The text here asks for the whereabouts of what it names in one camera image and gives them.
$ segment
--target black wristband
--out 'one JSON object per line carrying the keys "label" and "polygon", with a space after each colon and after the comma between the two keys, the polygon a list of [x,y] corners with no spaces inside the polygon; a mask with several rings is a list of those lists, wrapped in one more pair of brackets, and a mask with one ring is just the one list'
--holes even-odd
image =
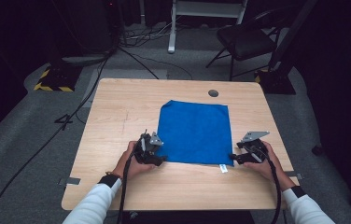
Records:
{"label": "black wristband", "polygon": [[301,188],[301,186],[294,186],[291,189],[292,189],[292,191],[294,191],[294,194],[295,194],[295,196],[297,196],[297,198],[301,198],[301,196],[306,194],[303,191],[303,189]]}
{"label": "black wristband", "polygon": [[105,175],[101,178],[99,184],[107,184],[110,188],[112,188],[118,179],[120,179],[118,175]]}

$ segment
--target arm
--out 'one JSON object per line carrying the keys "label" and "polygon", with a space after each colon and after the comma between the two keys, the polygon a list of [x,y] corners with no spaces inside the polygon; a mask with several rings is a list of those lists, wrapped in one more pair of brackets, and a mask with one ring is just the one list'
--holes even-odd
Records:
{"label": "arm", "polygon": [[[281,167],[280,161],[274,154],[271,145],[266,142],[263,142],[263,144],[268,149],[269,158],[274,163],[278,181],[280,183],[280,189],[283,191],[283,196],[288,204],[288,209],[291,212],[295,223],[334,223],[321,210],[318,204],[307,196],[301,187],[296,186],[287,176]],[[261,175],[274,182],[271,167],[267,160],[263,163],[245,162],[244,166],[259,172]]]}
{"label": "arm", "polygon": [[[106,211],[112,203],[118,189],[122,184],[123,170],[130,154],[133,151],[135,142],[130,142],[128,149],[123,152],[117,166],[109,175],[101,178],[84,199],[71,211],[63,223],[103,223]],[[152,170],[155,168],[152,164],[139,164],[135,157],[132,157],[128,179],[134,176]]]}

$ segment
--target person's left hand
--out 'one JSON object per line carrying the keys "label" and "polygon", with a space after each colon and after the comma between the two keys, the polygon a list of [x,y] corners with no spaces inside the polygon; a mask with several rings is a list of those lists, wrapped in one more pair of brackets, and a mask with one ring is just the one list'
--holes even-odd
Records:
{"label": "person's left hand", "polygon": [[[121,178],[123,178],[123,170],[125,168],[126,161],[128,160],[130,154],[132,153],[134,145],[136,143],[137,142],[135,142],[135,141],[129,142],[127,150],[123,152],[122,156],[119,158],[117,166],[112,171],[112,173],[114,175],[119,175]],[[146,172],[146,171],[150,171],[150,170],[154,169],[155,167],[156,166],[154,164],[140,164],[137,162],[135,157],[132,156],[132,161],[130,163],[127,178],[132,179],[134,176],[136,176],[140,173]]]}

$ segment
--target blue towel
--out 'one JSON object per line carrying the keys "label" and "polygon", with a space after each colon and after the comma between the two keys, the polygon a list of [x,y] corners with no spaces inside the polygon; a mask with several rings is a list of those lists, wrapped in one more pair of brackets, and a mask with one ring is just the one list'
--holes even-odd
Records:
{"label": "blue towel", "polygon": [[163,146],[155,155],[168,156],[168,161],[233,166],[226,105],[169,101],[161,107],[158,136]]}

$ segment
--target hand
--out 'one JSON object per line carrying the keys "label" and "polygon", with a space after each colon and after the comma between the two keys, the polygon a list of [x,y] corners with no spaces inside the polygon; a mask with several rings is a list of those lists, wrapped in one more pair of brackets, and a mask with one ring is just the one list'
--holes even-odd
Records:
{"label": "hand", "polygon": [[[133,151],[133,148],[137,142],[132,141],[129,142],[129,145],[127,147],[127,150],[123,152],[122,156],[120,157],[117,166],[115,169],[112,171],[114,175],[119,175],[121,178],[123,178],[123,170],[125,168],[126,161],[129,159],[130,154]],[[128,179],[132,179],[134,176],[150,171],[154,169],[156,166],[153,164],[140,164],[137,162],[134,156],[132,156],[132,161],[130,163],[129,167],[129,172],[127,174]]]}
{"label": "hand", "polygon": [[[274,154],[274,150],[272,149],[272,146],[269,143],[264,142],[264,141],[262,141],[262,143],[268,149],[269,158],[274,163],[277,178],[278,178],[278,181],[280,182],[280,189],[282,191],[284,191],[286,189],[290,189],[290,188],[294,187],[295,186],[294,182],[284,172],[283,167],[281,167],[280,160]],[[268,160],[265,160],[263,163],[245,162],[244,166],[247,168],[250,168],[254,171],[259,172],[265,178],[274,182],[274,177],[272,175],[272,169],[271,169],[271,166],[269,165]]]}

